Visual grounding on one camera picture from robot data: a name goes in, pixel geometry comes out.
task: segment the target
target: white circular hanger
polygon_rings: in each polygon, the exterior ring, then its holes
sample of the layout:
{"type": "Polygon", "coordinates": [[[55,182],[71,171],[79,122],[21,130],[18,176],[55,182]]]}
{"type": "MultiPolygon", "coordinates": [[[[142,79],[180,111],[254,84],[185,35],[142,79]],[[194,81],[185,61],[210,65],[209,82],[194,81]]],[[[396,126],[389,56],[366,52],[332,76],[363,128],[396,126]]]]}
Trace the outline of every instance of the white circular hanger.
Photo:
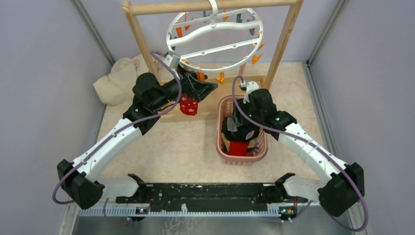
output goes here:
{"type": "Polygon", "coordinates": [[[252,58],[252,56],[258,51],[259,45],[261,45],[262,38],[263,38],[263,35],[264,35],[264,27],[262,25],[262,20],[259,17],[259,15],[254,10],[252,10],[251,8],[243,8],[243,9],[237,9],[237,10],[233,10],[233,11],[229,11],[229,12],[218,13],[218,8],[217,8],[216,2],[214,0],[209,0],[209,2],[210,2],[210,4],[212,4],[213,12],[208,17],[202,17],[202,18],[193,19],[193,20],[190,20],[190,21],[187,21],[187,22],[177,23],[179,21],[179,19],[182,18],[187,13],[187,12],[182,12],[182,13],[179,13],[173,19],[173,21],[171,22],[171,24],[170,24],[170,26],[167,30],[167,36],[166,36],[167,47],[168,47],[169,50],[173,50],[172,47],[186,44],[186,43],[194,40],[195,38],[197,38],[199,36],[202,36],[206,33],[216,31],[216,30],[221,30],[221,29],[249,30],[250,28],[259,27],[259,33],[257,35],[254,35],[252,39],[241,41],[241,42],[238,42],[238,43],[225,45],[225,46],[221,46],[221,47],[214,47],[214,48],[211,48],[211,49],[205,49],[205,50],[193,52],[193,53],[186,54],[186,55],[181,55],[181,60],[180,60],[180,64],[182,66],[186,66],[190,70],[193,70],[193,71],[196,71],[196,72],[223,72],[223,71],[228,71],[228,70],[238,68],[241,65],[243,65],[244,63],[246,63],[248,60],[250,60],[252,58]],[[255,17],[255,20],[250,21],[250,22],[246,22],[246,23],[235,23],[235,22],[218,22],[218,23],[216,23],[215,22],[216,19],[222,20],[223,17],[233,16],[233,15],[241,14],[241,13],[244,13],[244,12],[249,12],[250,15],[255,17]],[[209,19],[210,19],[210,24],[209,25],[204,25],[204,26],[194,30],[193,32],[191,32],[191,33],[189,33],[189,34],[187,34],[183,37],[173,39],[172,30],[175,30],[176,28],[179,28],[179,27],[185,27],[185,26],[188,26],[188,25],[200,24],[200,23],[208,21],[209,19]],[[245,56],[241,61],[236,62],[235,64],[230,65],[230,66],[219,67],[219,68],[216,68],[216,69],[203,69],[203,68],[200,68],[200,67],[195,67],[191,64],[187,64],[185,62],[189,58],[204,56],[204,55],[207,55],[207,54],[212,54],[212,53],[216,53],[216,52],[223,51],[223,50],[236,49],[238,47],[242,47],[242,46],[246,46],[246,45],[253,45],[252,51],[247,56],[245,56]]]}

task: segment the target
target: gray wall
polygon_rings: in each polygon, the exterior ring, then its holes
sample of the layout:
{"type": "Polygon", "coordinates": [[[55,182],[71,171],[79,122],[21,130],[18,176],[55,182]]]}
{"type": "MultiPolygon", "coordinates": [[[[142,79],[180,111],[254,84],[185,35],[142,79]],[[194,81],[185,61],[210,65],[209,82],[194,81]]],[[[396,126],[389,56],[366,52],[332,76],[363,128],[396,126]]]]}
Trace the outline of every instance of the gray wall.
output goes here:
{"type": "Polygon", "coordinates": [[[365,170],[375,234],[413,234],[413,0],[351,0],[314,69],[339,150],[365,170]]]}
{"type": "MultiPolygon", "coordinates": [[[[124,0],[105,0],[97,2],[95,0],[82,0],[91,19],[95,23],[103,40],[107,44],[114,58],[132,57],[139,53],[137,43],[134,40],[131,29],[122,11],[124,0]]],[[[133,4],[159,3],[159,2],[178,2],[191,0],[131,0],[133,4]]],[[[331,13],[338,0],[305,0],[297,19],[296,26],[291,34],[290,41],[284,53],[284,60],[305,60],[311,54],[314,45],[324,29],[331,13]]],[[[277,40],[282,29],[282,25],[287,14],[288,7],[265,7],[255,8],[264,22],[264,39],[266,43],[262,49],[264,56],[262,60],[270,61],[273,51],[277,45],[277,40]]],[[[202,12],[190,13],[189,17],[202,17],[202,12]]],[[[177,13],[162,15],[139,16],[141,28],[146,35],[150,49],[167,51],[165,42],[167,28],[177,13]]],[[[229,18],[228,21],[235,21],[236,17],[229,18]]],[[[239,42],[241,39],[251,39],[252,36],[247,30],[243,32],[223,31],[206,34],[205,37],[196,39],[186,45],[187,48],[177,47],[180,54],[202,50],[202,45],[222,46],[239,42]]],[[[246,56],[252,48],[238,50],[227,50],[226,53],[197,57],[194,61],[235,61],[246,56]]]]}
{"type": "Polygon", "coordinates": [[[0,234],[56,234],[56,165],[92,144],[110,67],[69,0],[2,1],[0,18],[0,234]]]}

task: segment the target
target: white hook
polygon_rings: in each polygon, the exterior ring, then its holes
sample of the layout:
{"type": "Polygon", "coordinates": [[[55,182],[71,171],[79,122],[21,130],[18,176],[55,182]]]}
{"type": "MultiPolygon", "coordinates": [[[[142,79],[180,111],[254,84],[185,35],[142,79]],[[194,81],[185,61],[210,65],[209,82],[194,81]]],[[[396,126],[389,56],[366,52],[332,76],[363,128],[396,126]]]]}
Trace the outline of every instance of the white hook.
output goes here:
{"type": "Polygon", "coordinates": [[[208,0],[212,5],[212,13],[210,14],[210,26],[213,28],[216,26],[215,17],[218,15],[218,5],[215,0],[208,0]]]}

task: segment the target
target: orange clothespin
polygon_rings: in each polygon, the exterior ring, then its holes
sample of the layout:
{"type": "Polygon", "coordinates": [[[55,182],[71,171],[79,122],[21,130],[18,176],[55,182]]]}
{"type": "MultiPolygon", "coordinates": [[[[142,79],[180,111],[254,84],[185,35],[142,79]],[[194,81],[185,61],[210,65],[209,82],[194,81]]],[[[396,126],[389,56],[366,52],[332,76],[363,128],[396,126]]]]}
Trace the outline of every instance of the orange clothespin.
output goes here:
{"type": "Polygon", "coordinates": [[[223,17],[223,18],[222,18],[222,19],[223,19],[223,21],[226,21],[226,20],[228,19],[228,17],[229,17],[229,16],[223,17]]]}
{"type": "Polygon", "coordinates": [[[220,77],[217,77],[216,80],[218,80],[218,82],[220,84],[223,84],[225,82],[225,72],[221,72],[220,77]]]}
{"type": "Polygon", "coordinates": [[[179,38],[183,37],[182,27],[176,28],[176,33],[177,33],[177,37],[179,38]]]}
{"type": "Polygon", "coordinates": [[[197,80],[199,81],[205,81],[205,74],[202,72],[196,72],[197,80]]]}
{"type": "MultiPolygon", "coordinates": [[[[190,65],[190,63],[187,60],[183,60],[183,62],[190,65]]],[[[183,66],[183,69],[185,69],[186,71],[190,71],[190,69],[187,66],[183,66]]]]}
{"type": "Polygon", "coordinates": [[[265,45],[265,43],[261,43],[261,45],[259,45],[258,50],[261,50],[261,48],[265,45]]]}
{"type": "Polygon", "coordinates": [[[259,56],[254,55],[252,57],[252,64],[254,65],[256,62],[258,62],[258,60],[262,57],[264,53],[261,53],[259,56]]]}
{"type": "MultiPolygon", "coordinates": [[[[187,12],[185,12],[184,13],[184,22],[186,22],[187,21],[187,12]]],[[[186,30],[186,31],[188,31],[189,30],[189,28],[190,28],[190,25],[186,25],[185,27],[184,27],[184,29],[186,30]]]]}

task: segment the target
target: floor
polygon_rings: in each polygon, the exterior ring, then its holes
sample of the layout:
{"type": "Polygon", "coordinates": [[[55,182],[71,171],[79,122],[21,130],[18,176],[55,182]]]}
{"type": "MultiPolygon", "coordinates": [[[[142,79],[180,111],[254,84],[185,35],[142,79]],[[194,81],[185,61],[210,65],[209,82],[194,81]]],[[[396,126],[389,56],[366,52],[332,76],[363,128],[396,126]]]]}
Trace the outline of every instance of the floor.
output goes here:
{"type": "MultiPolygon", "coordinates": [[[[245,74],[266,74],[268,67],[269,63],[257,63],[255,68],[247,66],[245,74]]],[[[310,136],[323,143],[300,62],[281,63],[270,92],[279,110],[288,111],[310,136]]],[[[99,138],[114,127],[127,108],[125,105],[107,106],[99,138]]],[[[274,182],[285,173],[293,172],[317,179],[294,152],[270,136],[268,154],[263,160],[251,166],[225,164],[215,149],[216,122],[158,122],[143,138],[127,147],[102,176],[134,173],[154,183],[247,183],[274,182]]]]}

